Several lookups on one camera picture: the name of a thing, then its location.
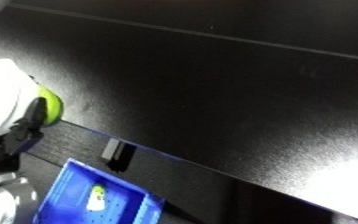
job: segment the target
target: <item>black object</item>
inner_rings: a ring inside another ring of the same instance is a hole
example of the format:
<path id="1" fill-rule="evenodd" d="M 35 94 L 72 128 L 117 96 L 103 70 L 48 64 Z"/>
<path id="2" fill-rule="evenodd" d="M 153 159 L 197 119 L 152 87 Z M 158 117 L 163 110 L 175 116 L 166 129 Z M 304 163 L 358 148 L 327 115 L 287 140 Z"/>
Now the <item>black object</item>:
<path id="1" fill-rule="evenodd" d="M 36 144 L 43 134 L 39 131 L 46 116 L 46 99 L 37 98 L 23 118 L 15 122 L 11 131 L 0 136 L 0 173 L 16 172 L 20 167 L 20 153 Z"/>
<path id="2" fill-rule="evenodd" d="M 117 151 L 106 164 L 112 171 L 124 172 L 128 169 L 129 164 L 135 154 L 136 146 L 128 143 L 120 143 Z"/>

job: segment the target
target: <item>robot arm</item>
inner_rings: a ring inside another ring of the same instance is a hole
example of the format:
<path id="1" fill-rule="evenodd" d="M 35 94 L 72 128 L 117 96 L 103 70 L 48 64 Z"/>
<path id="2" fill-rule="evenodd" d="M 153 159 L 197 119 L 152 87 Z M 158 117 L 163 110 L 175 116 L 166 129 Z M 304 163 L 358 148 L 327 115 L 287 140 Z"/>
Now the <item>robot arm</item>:
<path id="1" fill-rule="evenodd" d="M 0 224 L 32 223 L 37 194 L 19 177 L 20 154 L 36 144 L 41 127 L 57 122 L 63 104 L 11 60 L 0 60 Z"/>

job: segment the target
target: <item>blue bin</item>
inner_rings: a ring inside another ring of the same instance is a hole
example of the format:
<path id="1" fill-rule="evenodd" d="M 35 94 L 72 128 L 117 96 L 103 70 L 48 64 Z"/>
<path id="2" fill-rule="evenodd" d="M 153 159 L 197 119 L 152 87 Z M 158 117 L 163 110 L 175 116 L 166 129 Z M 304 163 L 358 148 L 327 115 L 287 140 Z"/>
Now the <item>blue bin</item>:
<path id="1" fill-rule="evenodd" d="M 35 224 L 155 224 L 164 199 L 69 159 L 34 218 Z"/>

